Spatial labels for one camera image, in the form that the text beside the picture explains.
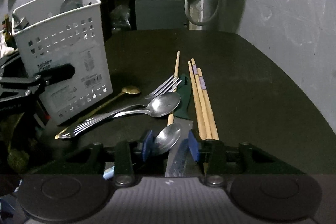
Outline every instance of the dark tabletop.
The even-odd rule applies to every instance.
[[[236,34],[194,30],[130,31],[113,35],[105,44],[113,96],[126,85],[142,95],[152,92],[174,72],[189,75],[188,60],[202,69],[219,139],[236,146],[246,141],[310,174],[336,173],[336,135],[302,90],[270,59]],[[123,95],[104,111],[134,97]],[[193,98],[189,116],[195,122]],[[113,146],[136,140],[146,129],[156,133],[161,119],[134,115],[109,121],[75,140],[55,140],[61,129],[52,121],[43,137],[59,157],[93,142]]]

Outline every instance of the white plastic basket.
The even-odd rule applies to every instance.
[[[29,76],[70,63],[74,76],[45,88],[40,99],[60,124],[112,93],[100,18],[100,0],[60,13],[64,0],[33,0],[14,10],[29,27],[12,33]]]

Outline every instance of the spoon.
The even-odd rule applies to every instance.
[[[152,156],[161,155],[171,149],[181,136],[181,125],[172,123],[166,126],[155,138],[152,147]]]
[[[60,137],[60,135],[65,132],[66,130],[68,130],[70,127],[75,127],[78,124],[84,122],[86,119],[90,118],[91,116],[95,115],[99,110],[101,110],[103,107],[106,107],[108,104],[110,104],[111,102],[113,102],[114,100],[118,99],[120,96],[122,96],[123,94],[139,94],[141,91],[139,88],[137,88],[136,86],[133,85],[128,85],[128,86],[124,86],[121,89],[121,92],[111,98],[110,100],[107,100],[105,103],[101,104],[99,107],[97,107],[96,109],[94,109],[93,111],[91,111],[89,114],[80,117],[77,121],[75,121],[73,124],[71,124],[70,126],[68,126],[67,128],[63,129],[60,133],[58,133],[55,136],[55,139],[58,139]]]
[[[93,125],[102,122],[103,120],[107,120],[107,118],[110,117],[116,118],[130,114],[147,114],[154,118],[162,117],[172,112],[179,105],[179,103],[180,103],[180,95],[177,92],[167,92],[165,94],[155,97],[152,101],[149,102],[149,104],[145,108],[123,111],[117,114],[114,114],[113,111],[106,114],[102,114],[95,119],[91,119],[89,121],[80,124],[74,130],[62,133],[59,136],[59,138],[61,139],[73,138],[77,136],[79,133],[82,133],[88,128],[91,128]]]

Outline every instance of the metal bolt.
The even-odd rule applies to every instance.
[[[212,175],[207,177],[207,181],[210,185],[219,185],[224,182],[224,178],[219,175]]]
[[[123,186],[127,186],[133,182],[133,179],[130,175],[120,175],[115,179],[115,183]]]

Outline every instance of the fork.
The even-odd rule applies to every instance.
[[[109,117],[113,117],[114,115],[116,115],[119,112],[125,111],[127,109],[133,108],[133,107],[146,107],[148,105],[148,103],[153,100],[155,97],[164,94],[166,92],[172,92],[174,89],[176,89],[176,87],[181,83],[181,79],[179,77],[174,77],[174,75],[172,75],[171,77],[169,77],[165,82],[163,82],[157,89],[155,89],[153,92],[149,93],[147,96],[145,96],[144,98],[140,99],[138,102],[134,103],[134,104],[129,104],[126,105],[122,108],[113,110],[111,112],[108,113],[104,113],[104,114],[99,114],[99,115],[95,115],[93,117],[90,117],[88,119],[86,119],[83,123],[75,126],[75,127],[70,127],[67,131],[63,132],[59,138],[60,139],[65,139],[65,138],[73,138],[75,136],[77,136],[80,133],[83,133],[84,131],[88,130],[89,128],[93,127],[95,124],[109,118]]]

